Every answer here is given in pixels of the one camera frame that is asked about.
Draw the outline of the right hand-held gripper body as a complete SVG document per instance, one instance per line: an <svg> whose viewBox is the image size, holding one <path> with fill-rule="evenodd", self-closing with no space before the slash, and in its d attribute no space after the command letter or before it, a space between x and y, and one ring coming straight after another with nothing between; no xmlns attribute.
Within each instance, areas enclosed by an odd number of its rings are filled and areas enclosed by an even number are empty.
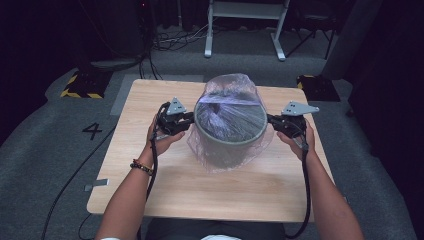
<svg viewBox="0 0 424 240"><path fill-rule="evenodd" d="M290 101L281 111L280 116L283 118L283 130L278 131L284 133L289 138L296 138L303 135L306 131L305 114L319 112L316 106Z"/></svg>

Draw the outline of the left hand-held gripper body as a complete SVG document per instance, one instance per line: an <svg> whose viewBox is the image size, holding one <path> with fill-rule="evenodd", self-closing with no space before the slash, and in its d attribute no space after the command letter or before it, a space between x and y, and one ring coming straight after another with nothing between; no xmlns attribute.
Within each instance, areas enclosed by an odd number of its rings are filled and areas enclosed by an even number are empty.
<svg viewBox="0 0 424 240"><path fill-rule="evenodd" d="M174 136L180 132L177 131L177 124L183 120L183 113L187 113L186 107L174 97L171 101L164 103L159 110L159 117L157 120L159 129L165 134Z"/></svg>

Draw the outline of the person's left hand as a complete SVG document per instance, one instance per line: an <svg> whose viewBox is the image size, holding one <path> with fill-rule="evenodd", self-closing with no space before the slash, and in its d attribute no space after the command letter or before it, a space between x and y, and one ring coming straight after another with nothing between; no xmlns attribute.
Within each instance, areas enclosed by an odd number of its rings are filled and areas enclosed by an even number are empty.
<svg viewBox="0 0 424 240"><path fill-rule="evenodd" d="M142 156L146 157L146 156L153 156L152 153L152 144L151 144L151 138L153 137L153 131L155 129L155 124L156 124L156 117L153 117L152 119L152 123L150 124L149 128L148 128L148 133L146 135L146 144L145 147L142 151ZM164 137L160 140L156 141L156 150L157 150L157 154L161 155L162 153L164 153L165 151L168 150L168 148L174 143L177 142L179 140L181 140L183 137L185 136L185 132L180 132L174 136L167 136Z"/></svg>

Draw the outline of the person's right hand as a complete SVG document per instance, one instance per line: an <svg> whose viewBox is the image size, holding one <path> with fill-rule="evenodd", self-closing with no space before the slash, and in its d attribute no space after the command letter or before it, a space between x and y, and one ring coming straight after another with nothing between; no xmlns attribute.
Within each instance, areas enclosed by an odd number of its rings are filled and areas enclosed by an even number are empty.
<svg viewBox="0 0 424 240"><path fill-rule="evenodd" d="M276 135L290 147L299 160L309 160L317 156L314 129L310 126L309 122L306 122L306 131L303 136L292 139L282 132L277 132Z"/></svg>

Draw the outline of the black tripod stand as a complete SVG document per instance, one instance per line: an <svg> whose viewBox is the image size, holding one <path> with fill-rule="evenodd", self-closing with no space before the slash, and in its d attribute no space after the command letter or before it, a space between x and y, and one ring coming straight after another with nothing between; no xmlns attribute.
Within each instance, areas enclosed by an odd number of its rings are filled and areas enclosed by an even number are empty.
<svg viewBox="0 0 424 240"><path fill-rule="evenodd" d="M336 18L334 16L299 16L295 21L294 29L296 30L296 33L299 33L301 29L308 30L309 34L302 38L300 42L286 54L286 57L289 57L296 50L298 50L307 40L315 38L316 34L321 31L325 39L328 41L324 56L325 60L328 59L336 33Z"/></svg>

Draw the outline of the grey tape strip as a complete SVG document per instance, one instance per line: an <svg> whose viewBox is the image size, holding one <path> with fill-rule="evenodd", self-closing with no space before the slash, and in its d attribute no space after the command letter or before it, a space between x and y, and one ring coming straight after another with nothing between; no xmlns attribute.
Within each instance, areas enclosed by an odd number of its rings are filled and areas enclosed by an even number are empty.
<svg viewBox="0 0 424 240"><path fill-rule="evenodd" d="M108 184L109 184L109 179L94 180L91 184L87 184L84 186L84 191L90 192L93 190L94 187L107 186Z"/></svg>

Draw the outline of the person's dark pants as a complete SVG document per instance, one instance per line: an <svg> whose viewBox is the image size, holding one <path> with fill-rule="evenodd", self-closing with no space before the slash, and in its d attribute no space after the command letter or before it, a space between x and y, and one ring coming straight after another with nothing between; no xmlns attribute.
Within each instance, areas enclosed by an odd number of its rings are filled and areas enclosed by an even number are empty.
<svg viewBox="0 0 424 240"><path fill-rule="evenodd" d="M154 218L146 240L202 240L221 235L240 240L285 240L282 223Z"/></svg>

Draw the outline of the person's white shirt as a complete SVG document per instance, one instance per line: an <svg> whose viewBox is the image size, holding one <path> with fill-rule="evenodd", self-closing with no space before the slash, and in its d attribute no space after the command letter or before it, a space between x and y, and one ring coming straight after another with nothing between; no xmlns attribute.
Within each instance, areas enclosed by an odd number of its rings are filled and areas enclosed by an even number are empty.
<svg viewBox="0 0 424 240"><path fill-rule="evenodd" d="M242 240L242 239L233 237L233 236L227 236L227 235L208 235L201 238L200 240Z"/></svg>

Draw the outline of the yellow black striped base plate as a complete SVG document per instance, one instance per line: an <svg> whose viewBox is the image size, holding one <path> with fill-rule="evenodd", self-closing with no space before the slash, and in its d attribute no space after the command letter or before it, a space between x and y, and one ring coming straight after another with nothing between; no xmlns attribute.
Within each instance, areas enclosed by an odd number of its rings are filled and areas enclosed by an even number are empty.
<svg viewBox="0 0 424 240"><path fill-rule="evenodd" d="M112 75L112 72L76 71L62 91L61 97L102 99Z"/></svg>
<svg viewBox="0 0 424 240"><path fill-rule="evenodd" d="M297 77L296 83L297 87L304 92L308 101L340 101L333 82L321 75L300 75Z"/></svg>

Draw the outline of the grey slanted post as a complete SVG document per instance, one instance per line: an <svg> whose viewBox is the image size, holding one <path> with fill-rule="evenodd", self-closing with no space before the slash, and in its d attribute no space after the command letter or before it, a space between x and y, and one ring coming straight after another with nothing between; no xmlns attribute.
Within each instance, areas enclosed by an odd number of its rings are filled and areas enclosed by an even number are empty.
<svg viewBox="0 0 424 240"><path fill-rule="evenodd" d="M356 1L321 72L325 79L340 80L345 77L382 2L383 0Z"/></svg>

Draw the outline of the white metal table frame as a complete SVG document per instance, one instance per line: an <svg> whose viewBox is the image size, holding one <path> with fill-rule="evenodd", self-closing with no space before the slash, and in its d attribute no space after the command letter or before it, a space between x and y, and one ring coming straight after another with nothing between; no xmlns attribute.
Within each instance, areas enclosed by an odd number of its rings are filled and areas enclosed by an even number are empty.
<svg viewBox="0 0 424 240"><path fill-rule="evenodd" d="M204 56L212 56L213 46L213 21L218 17L246 18L261 20L277 20L276 30L270 34L277 58L286 60L286 54L280 44L280 34L286 18L291 0L282 0L281 3L246 3L246 2L223 2L221 0L209 0L207 11L207 35L205 41Z"/></svg>

